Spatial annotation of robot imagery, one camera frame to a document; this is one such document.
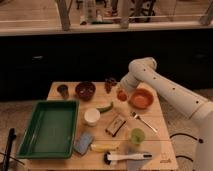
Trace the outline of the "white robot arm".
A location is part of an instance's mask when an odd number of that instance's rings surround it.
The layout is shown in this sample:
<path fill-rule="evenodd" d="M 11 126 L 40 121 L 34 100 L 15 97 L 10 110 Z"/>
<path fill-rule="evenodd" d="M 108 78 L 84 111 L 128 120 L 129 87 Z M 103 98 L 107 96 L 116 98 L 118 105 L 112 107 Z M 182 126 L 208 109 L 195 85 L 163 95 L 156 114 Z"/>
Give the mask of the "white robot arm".
<path fill-rule="evenodd" d="M 193 171 L 213 171 L 213 101 L 161 76 L 153 57 L 132 60 L 120 80 L 117 98 L 126 101 L 141 82 L 154 88 L 176 110 L 199 127 Z"/>

